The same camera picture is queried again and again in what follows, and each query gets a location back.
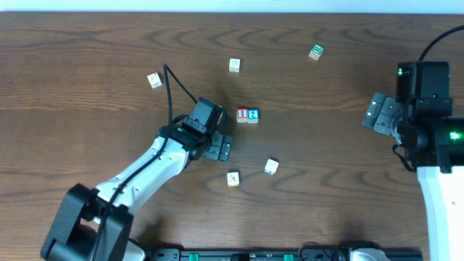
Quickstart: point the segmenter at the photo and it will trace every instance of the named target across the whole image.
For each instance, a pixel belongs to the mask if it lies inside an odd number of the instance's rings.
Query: green light
[[[451,132],[449,133],[449,138],[452,140],[461,139],[463,135],[461,133]]]

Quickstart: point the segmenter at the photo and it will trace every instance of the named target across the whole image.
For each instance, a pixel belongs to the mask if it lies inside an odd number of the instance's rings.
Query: red number block
[[[237,109],[237,122],[246,123],[248,121],[248,109]]]

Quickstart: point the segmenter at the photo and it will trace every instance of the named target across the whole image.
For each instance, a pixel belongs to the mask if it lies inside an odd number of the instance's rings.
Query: blue number block
[[[260,119],[260,112],[257,109],[248,109],[248,123],[257,123]]]

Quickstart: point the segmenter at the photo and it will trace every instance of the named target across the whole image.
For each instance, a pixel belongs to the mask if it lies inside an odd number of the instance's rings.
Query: green connector
[[[188,261],[199,261],[200,255],[199,254],[189,254]]]
[[[283,261],[293,261],[293,255],[292,254],[285,254],[283,256]]]

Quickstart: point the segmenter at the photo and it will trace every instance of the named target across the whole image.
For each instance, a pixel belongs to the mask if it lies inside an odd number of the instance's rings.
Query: wood grain
[[[394,143],[361,126],[376,91],[394,94],[398,62],[462,16],[391,14],[0,14],[0,260],[37,260],[65,192],[93,187],[141,155],[167,121],[166,61],[195,96],[258,107],[231,123],[228,164],[202,160],[136,216],[132,237],[192,247],[293,247],[372,240],[428,259],[417,177]],[[429,59],[452,67],[464,105],[464,34]],[[310,48],[326,48],[316,62]],[[241,59],[240,73],[228,60]],[[173,90],[175,115],[193,104]],[[275,176],[262,169],[280,160]],[[225,173],[240,169],[241,185]]]

